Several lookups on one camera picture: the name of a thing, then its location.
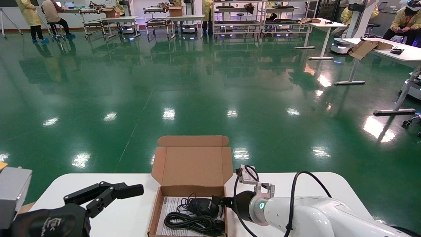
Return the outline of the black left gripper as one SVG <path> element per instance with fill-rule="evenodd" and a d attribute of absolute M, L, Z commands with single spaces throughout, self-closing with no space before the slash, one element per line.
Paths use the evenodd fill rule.
<path fill-rule="evenodd" d="M 10 227 L 10 237 L 89 237 L 90 221 L 115 199 L 144 194 L 142 184 L 100 181 L 63 197 L 66 205 L 19 214 Z M 79 206 L 88 201 L 86 209 Z"/>

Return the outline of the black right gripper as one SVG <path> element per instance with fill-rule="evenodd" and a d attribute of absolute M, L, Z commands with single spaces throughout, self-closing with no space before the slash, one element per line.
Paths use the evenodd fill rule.
<path fill-rule="evenodd" d="M 244 191 L 235 197 L 212 196 L 212 203 L 227 208 L 233 208 L 235 201 L 235 213 L 241 225 L 245 222 L 261 225 L 261 193 L 256 191 Z"/>

